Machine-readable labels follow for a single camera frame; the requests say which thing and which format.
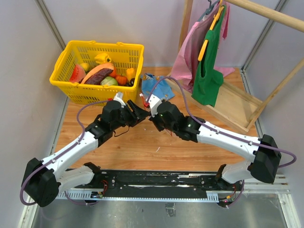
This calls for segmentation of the purple sweet potato toy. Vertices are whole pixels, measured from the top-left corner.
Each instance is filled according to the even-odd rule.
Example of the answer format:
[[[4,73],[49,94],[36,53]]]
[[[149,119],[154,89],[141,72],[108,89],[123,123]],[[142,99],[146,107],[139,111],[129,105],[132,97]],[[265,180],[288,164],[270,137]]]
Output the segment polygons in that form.
[[[87,85],[99,85],[107,76],[113,72],[112,69],[104,68],[93,74],[85,81]]]

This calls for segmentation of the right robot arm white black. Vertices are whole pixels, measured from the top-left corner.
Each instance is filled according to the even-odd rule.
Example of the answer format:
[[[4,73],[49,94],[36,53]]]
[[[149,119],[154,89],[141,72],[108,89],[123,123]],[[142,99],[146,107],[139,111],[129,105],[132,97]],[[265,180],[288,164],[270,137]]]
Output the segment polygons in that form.
[[[150,101],[150,107],[150,120],[159,131],[166,129],[185,141],[215,145],[244,158],[242,162],[220,166],[215,178],[220,190],[251,178],[263,183],[275,181],[282,155],[272,136],[258,138],[219,128],[203,119],[184,116],[168,101]]]

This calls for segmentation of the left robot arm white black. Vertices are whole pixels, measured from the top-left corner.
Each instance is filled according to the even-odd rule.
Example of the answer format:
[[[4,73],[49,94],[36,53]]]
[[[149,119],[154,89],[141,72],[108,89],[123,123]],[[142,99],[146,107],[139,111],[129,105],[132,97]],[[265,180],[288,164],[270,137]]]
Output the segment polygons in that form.
[[[45,207],[58,194],[70,188],[83,184],[98,187],[102,176],[96,166],[89,164],[69,171],[67,169],[109,140],[118,128],[134,127],[150,114],[131,100],[105,101],[101,114],[91,124],[84,127],[80,123],[82,132],[70,144],[42,160],[33,158],[27,163],[19,193],[20,201],[26,206],[30,205],[23,198],[23,194],[27,193],[33,199],[32,205]]]

